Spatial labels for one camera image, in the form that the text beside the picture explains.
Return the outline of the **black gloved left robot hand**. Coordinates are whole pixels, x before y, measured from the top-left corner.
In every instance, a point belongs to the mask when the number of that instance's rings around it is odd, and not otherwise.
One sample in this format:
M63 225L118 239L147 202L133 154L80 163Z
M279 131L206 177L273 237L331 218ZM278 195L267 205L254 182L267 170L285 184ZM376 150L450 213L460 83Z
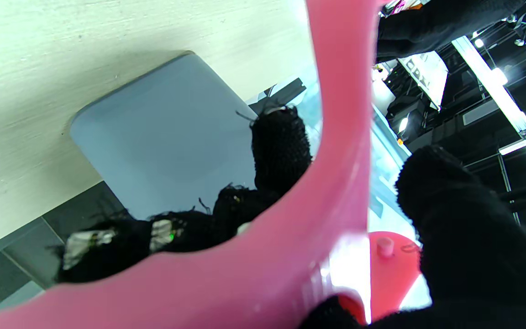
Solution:
M524 0L431 0L379 20L375 63L428 53L505 19Z

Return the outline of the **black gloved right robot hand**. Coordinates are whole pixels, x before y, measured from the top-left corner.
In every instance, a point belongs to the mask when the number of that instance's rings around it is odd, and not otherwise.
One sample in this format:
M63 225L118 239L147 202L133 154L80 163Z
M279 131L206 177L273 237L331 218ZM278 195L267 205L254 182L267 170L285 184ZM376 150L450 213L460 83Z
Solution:
M275 204L312 162L294 107L261 113L250 125L255 189L226 186L213 210L137 220L126 211L71 233L57 248L57 283L98 281L158 252L215 247ZM397 312L368 329L526 329L526 228L499 197L438 146L415 151L396 181L397 204L422 245L420 271L432 304Z

